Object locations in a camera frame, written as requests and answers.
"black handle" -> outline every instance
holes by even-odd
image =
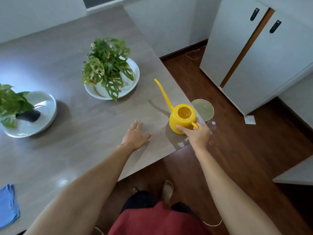
[[[271,34],[273,34],[273,33],[276,31],[276,29],[279,27],[280,24],[281,24],[281,21],[280,21],[280,20],[277,20],[277,21],[275,22],[275,24],[272,26],[272,28],[269,30],[269,32],[270,32]]]
[[[252,16],[251,16],[251,18],[250,18],[251,21],[253,21],[253,20],[255,19],[256,15],[259,13],[259,10],[260,10],[259,8],[256,8],[256,9],[253,11]]]

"potted plant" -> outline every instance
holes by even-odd
[[[34,109],[25,96],[29,91],[15,93],[10,85],[0,84],[0,119],[3,126],[16,128],[16,119],[35,122],[40,112]]]
[[[123,87],[122,73],[134,81],[133,71],[126,62],[130,49],[122,39],[96,39],[91,44],[91,51],[86,53],[89,61],[84,62],[84,84],[101,83],[109,96],[117,101]]]

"black pot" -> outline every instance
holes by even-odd
[[[35,122],[40,117],[40,112],[38,110],[32,109],[26,111],[22,114],[16,114],[15,118],[19,120],[25,120],[29,122]]]

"hand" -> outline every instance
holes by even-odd
[[[198,117],[196,119],[196,125],[199,126],[198,130],[196,130],[195,127],[194,130],[190,130],[180,125],[176,125],[176,128],[188,136],[189,142],[194,150],[206,149],[209,137],[212,132],[206,125],[199,123]]]
[[[141,135],[142,126],[143,123],[138,124],[137,120],[135,120],[123,137],[122,145],[128,145],[134,151],[140,149],[151,137],[150,133],[146,134],[145,136]]]

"gray table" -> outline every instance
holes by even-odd
[[[86,60],[80,50],[104,37],[124,38],[140,69],[137,87],[117,103],[93,98],[80,83]],[[29,138],[0,132],[0,187],[15,185],[21,209],[21,217],[0,235],[27,229],[68,183],[116,148],[135,119],[152,137],[129,158],[120,179],[189,143],[168,126],[170,110],[154,78],[174,106],[190,104],[122,7],[0,45],[0,83],[16,91],[43,90],[58,101],[55,122],[44,132]]]

